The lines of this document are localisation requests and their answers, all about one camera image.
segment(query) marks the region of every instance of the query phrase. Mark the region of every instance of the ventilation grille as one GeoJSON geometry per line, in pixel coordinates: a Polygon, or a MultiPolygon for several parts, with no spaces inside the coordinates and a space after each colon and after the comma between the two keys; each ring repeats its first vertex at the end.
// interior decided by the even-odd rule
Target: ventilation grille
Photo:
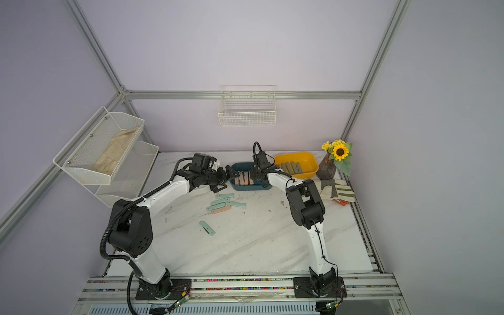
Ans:
{"type": "MultiPolygon", "coordinates": [[[[150,307],[169,307],[169,304],[151,304],[135,306],[133,308],[139,315],[148,314],[150,307]]],[[[187,303],[176,308],[172,314],[262,314],[262,315],[315,315],[315,302],[250,302],[250,303],[187,303]]],[[[95,304],[90,315],[100,314],[130,314],[127,304],[95,304]]]]}

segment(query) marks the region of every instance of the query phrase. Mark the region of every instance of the green leaf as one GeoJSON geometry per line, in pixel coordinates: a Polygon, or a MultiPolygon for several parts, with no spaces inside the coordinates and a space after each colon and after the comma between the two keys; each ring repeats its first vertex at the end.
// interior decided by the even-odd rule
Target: green leaf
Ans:
{"type": "Polygon", "coordinates": [[[343,174],[350,176],[351,162],[349,156],[347,156],[344,160],[341,161],[334,160],[334,165],[338,170],[342,171],[343,174]]]}

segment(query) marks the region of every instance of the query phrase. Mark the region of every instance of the yellow plastic tray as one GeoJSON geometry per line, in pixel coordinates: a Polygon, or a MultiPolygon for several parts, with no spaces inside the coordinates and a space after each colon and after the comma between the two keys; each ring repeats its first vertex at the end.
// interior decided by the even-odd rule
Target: yellow plastic tray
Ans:
{"type": "Polygon", "coordinates": [[[275,164],[281,165],[282,163],[294,162],[299,163],[301,168],[303,169],[303,174],[294,174],[293,177],[297,179],[305,179],[310,178],[317,173],[319,170],[319,164],[317,160],[315,160],[315,156],[313,156],[310,152],[297,152],[297,153],[288,153],[288,154],[280,154],[275,157],[275,164]]]}

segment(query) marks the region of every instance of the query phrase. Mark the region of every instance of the beige cloth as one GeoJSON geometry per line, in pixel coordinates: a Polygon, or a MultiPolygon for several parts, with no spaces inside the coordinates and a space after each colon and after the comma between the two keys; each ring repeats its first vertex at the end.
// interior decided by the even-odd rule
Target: beige cloth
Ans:
{"type": "Polygon", "coordinates": [[[112,137],[107,149],[102,153],[102,155],[100,155],[98,160],[96,160],[91,170],[102,174],[112,175],[112,172],[114,172],[117,164],[119,164],[121,157],[135,137],[138,129],[139,127],[136,127],[135,129],[122,130],[120,133],[112,137]]]}

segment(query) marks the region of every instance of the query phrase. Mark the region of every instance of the light purple wall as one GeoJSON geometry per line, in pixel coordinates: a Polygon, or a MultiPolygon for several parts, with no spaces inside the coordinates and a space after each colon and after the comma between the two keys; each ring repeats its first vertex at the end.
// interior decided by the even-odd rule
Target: light purple wall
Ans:
{"type": "MultiPolygon", "coordinates": [[[[59,0],[0,4],[0,217],[114,90],[59,0]]],[[[0,312],[67,315],[109,210],[61,175],[0,250],[0,312]]]]}
{"type": "Polygon", "coordinates": [[[61,1],[0,6],[1,217],[114,90],[61,1]]]}
{"type": "Polygon", "coordinates": [[[396,2],[81,0],[132,90],[360,90],[396,2]]]}
{"type": "Polygon", "coordinates": [[[414,315],[502,314],[504,3],[414,0],[350,141],[351,181],[414,315]]]}
{"type": "Polygon", "coordinates": [[[277,124],[221,127],[220,100],[135,100],[152,141],[160,151],[247,151],[259,141],[264,150],[319,150],[338,139],[353,100],[278,100],[277,124]]]}

